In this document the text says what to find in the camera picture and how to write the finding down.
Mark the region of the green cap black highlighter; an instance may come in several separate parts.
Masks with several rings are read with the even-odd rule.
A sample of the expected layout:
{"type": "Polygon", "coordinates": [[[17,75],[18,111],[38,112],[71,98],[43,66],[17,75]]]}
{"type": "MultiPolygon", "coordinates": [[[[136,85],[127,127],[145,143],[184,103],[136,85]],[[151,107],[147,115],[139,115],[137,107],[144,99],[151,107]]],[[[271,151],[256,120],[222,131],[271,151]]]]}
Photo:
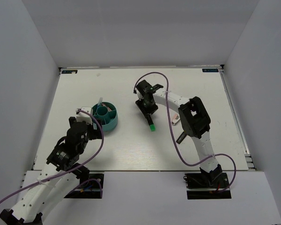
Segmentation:
{"type": "Polygon", "coordinates": [[[153,122],[153,120],[151,118],[151,115],[147,114],[146,115],[146,119],[147,119],[147,122],[148,122],[148,125],[149,125],[149,128],[150,128],[150,131],[154,132],[155,131],[155,125],[154,125],[154,122],[153,122]]]}

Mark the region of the blue gel pen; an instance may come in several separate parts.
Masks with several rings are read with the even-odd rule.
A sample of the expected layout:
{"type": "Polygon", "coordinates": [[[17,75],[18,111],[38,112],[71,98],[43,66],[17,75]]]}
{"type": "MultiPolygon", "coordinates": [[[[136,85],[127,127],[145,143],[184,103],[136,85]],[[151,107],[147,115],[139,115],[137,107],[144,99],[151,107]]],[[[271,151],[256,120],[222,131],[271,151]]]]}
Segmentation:
{"type": "Polygon", "coordinates": [[[98,101],[98,103],[97,103],[97,107],[99,108],[99,107],[102,107],[102,106],[103,106],[103,98],[100,97],[100,98],[99,98],[99,101],[98,101]]]}

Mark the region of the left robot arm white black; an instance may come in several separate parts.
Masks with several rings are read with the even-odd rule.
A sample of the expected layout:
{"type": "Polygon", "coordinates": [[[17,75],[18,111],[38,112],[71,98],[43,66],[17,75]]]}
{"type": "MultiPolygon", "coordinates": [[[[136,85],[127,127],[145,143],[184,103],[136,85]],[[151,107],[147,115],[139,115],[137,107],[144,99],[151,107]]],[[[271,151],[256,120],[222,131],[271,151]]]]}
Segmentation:
{"type": "Polygon", "coordinates": [[[37,181],[29,185],[26,194],[13,207],[0,213],[5,224],[41,225],[65,196],[97,182],[78,160],[89,141],[104,139],[102,123],[89,113],[82,114],[69,118],[66,136],[54,146],[37,181]]]}

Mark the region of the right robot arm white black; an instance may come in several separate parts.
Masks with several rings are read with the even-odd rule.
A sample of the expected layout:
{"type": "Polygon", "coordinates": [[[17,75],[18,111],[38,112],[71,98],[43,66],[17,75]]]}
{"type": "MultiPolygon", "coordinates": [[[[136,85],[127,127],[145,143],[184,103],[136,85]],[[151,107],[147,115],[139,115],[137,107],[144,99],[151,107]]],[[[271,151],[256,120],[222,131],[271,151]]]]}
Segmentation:
{"type": "Polygon", "coordinates": [[[152,86],[145,80],[139,82],[133,92],[139,98],[135,103],[146,118],[151,131],[155,129],[151,115],[157,111],[158,105],[168,106],[179,115],[184,133],[191,137],[195,144],[203,183],[208,187],[218,183],[222,168],[214,157],[209,132],[211,119],[201,99],[182,97],[167,91],[160,84],[152,86]]]}

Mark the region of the teal round divided organizer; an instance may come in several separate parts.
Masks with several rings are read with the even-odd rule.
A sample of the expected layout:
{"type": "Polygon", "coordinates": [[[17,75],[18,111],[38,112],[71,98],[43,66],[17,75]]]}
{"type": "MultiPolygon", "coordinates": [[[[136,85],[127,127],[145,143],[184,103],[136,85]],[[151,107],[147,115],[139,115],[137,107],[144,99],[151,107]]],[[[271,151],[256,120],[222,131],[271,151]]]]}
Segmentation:
{"type": "Polygon", "coordinates": [[[116,107],[112,103],[110,102],[103,102],[103,103],[107,103],[113,111],[108,112],[107,108],[105,107],[98,108],[96,104],[93,105],[92,107],[93,116],[101,121],[103,131],[109,132],[114,130],[118,124],[118,112],[116,107]]]}

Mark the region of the pink white mini stapler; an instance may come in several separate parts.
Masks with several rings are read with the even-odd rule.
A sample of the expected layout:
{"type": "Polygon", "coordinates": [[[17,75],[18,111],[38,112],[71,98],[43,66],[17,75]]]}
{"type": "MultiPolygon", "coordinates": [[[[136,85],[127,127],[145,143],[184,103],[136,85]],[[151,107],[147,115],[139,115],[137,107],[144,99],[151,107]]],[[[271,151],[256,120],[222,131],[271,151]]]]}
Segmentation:
{"type": "Polygon", "coordinates": [[[179,121],[180,121],[180,116],[176,113],[171,119],[171,124],[175,126],[179,121]]]}

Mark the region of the yellow cap black highlighter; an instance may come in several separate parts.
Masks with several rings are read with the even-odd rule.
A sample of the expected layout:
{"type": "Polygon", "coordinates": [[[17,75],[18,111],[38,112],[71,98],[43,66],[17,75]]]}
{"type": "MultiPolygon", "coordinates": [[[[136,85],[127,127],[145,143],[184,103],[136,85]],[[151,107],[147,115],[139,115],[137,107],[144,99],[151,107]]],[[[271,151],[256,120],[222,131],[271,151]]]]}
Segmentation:
{"type": "Polygon", "coordinates": [[[180,144],[186,138],[186,136],[187,134],[183,131],[181,135],[178,137],[178,139],[176,140],[176,143],[180,144]]]}

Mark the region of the left corner label sticker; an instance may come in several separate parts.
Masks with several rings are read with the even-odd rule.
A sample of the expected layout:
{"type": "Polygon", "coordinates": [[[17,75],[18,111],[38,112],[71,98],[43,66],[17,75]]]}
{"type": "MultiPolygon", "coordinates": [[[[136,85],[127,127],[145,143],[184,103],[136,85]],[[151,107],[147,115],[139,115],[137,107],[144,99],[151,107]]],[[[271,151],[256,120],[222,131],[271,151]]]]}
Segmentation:
{"type": "Polygon", "coordinates": [[[78,70],[62,70],[62,74],[77,74],[78,70]]]}

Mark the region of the corner label sticker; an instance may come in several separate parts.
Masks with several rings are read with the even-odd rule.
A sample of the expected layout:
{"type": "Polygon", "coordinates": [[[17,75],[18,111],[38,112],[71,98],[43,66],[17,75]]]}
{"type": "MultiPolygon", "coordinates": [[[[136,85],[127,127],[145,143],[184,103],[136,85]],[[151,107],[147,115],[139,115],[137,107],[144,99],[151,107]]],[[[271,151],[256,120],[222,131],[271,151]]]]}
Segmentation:
{"type": "Polygon", "coordinates": [[[62,70],[62,74],[77,74],[78,70],[62,70]]]}
{"type": "Polygon", "coordinates": [[[217,68],[203,68],[202,72],[203,73],[218,73],[219,70],[217,68]]]}

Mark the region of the right corner label sticker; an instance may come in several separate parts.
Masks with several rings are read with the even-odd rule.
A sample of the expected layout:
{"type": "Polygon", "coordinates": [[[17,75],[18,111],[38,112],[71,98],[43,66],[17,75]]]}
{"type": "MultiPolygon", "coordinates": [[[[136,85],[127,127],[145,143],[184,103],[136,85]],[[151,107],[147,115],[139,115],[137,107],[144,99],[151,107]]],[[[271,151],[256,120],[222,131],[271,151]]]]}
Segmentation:
{"type": "Polygon", "coordinates": [[[203,68],[202,72],[203,73],[218,73],[219,70],[217,68],[203,68]]]}

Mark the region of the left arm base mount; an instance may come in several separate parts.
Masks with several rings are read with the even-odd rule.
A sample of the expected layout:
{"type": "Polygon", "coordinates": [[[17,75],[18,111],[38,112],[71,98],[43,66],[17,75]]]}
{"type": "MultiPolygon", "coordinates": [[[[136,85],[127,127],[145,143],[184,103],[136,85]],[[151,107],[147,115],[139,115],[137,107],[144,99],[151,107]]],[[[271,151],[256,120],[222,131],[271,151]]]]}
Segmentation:
{"type": "Polygon", "coordinates": [[[65,196],[65,199],[102,199],[104,173],[90,173],[87,183],[80,185],[65,196]]]}

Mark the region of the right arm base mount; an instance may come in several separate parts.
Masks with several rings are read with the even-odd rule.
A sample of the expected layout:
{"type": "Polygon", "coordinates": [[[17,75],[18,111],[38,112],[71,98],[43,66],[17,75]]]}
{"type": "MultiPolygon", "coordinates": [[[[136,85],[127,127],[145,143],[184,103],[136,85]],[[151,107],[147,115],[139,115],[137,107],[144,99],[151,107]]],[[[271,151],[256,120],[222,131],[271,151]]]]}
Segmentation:
{"type": "Polygon", "coordinates": [[[231,199],[229,180],[226,173],[222,173],[213,184],[203,179],[201,173],[185,173],[183,177],[186,183],[188,200],[215,200],[231,199]]]}

